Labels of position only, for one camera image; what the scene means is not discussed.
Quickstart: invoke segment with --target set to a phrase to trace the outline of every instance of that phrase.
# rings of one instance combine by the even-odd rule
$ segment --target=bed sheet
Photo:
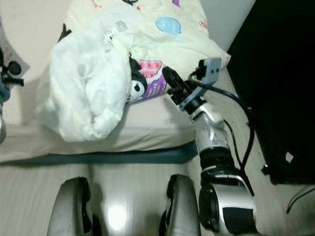
[[[104,141],[66,143],[34,115],[36,89],[45,73],[51,48],[56,44],[70,0],[4,0],[0,10],[6,36],[31,68],[25,86],[15,87],[4,104],[7,139],[0,147],[1,161],[55,154],[94,151],[128,151],[171,148],[194,139],[188,115],[168,95],[127,104],[118,126]]]

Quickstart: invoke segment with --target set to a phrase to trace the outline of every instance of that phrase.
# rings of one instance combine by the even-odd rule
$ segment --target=black cord
[[[238,155],[238,150],[237,150],[237,146],[236,146],[236,139],[235,139],[235,135],[234,135],[233,129],[232,129],[231,125],[226,120],[224,120],[224,123],[227,125],[228,129],[231,132],[237,162],[238,162],[238,164],[240,166],[242,166],[242,162],[241,162],[240,156]]]
[[[305,195],[307,195],[307,194],[313,192],[314,190],[315,190],[315,188],[312,188],[312,189],[310,189],[309,191],[306,191],[305,193],[302,193],[300,196],[296,197],[296,199],[294,199],[294,200],[292,201],[292,199],[296,196],[296,194],[295,194],[295,195],[292,197],[292,199],[290,200],[290,202],[289,202],[289,204],[288,204],[288,206],[287,206],[286,213],[289,214],[289,212],[290,212],[292,206],[294,205],[294,203],[295,203],[297,200],[299,200],[300,198],[304,197]]]
[[[248,160],[249,155],[250,155],[250,152],[252,150],[252,145],[253,145],[254,138],[255,138],[255,129],[254,129],[254,126],[253,126],[252,114],[248,110],[247,106],[241,101],[241,99],[238,98],[237,96],[233,95],[232,93],[227,92],[225,90],[222,90],[220,88],[213,87],[211,85],[205,85],[203,83],[197,82],[194,79],[192,79],[191,75],[189,76],[188,80],[192,84],[194,84],[196,86],[199,86],[199,87],[202,87],[202,88],[205,88],[205,89],[208,89],[208,90],[220,93],[220,94],[222,94],[224,96],[227,96],[227,97],[231,98],[232,100],[237,102],[240,105],[240,107],[243,109],[243,111],[244,111],[244,113],[245,113],[245,115],[247,116],[247,119],[248,119],[248,126],[250,127],[250,139],[249,139],[248,146],[247,146],[247,149],[246,149],[245,154],[244,154],[243,161],[241,163],[241,171],[244,171],[246,163],[247,163],[247,160]]]

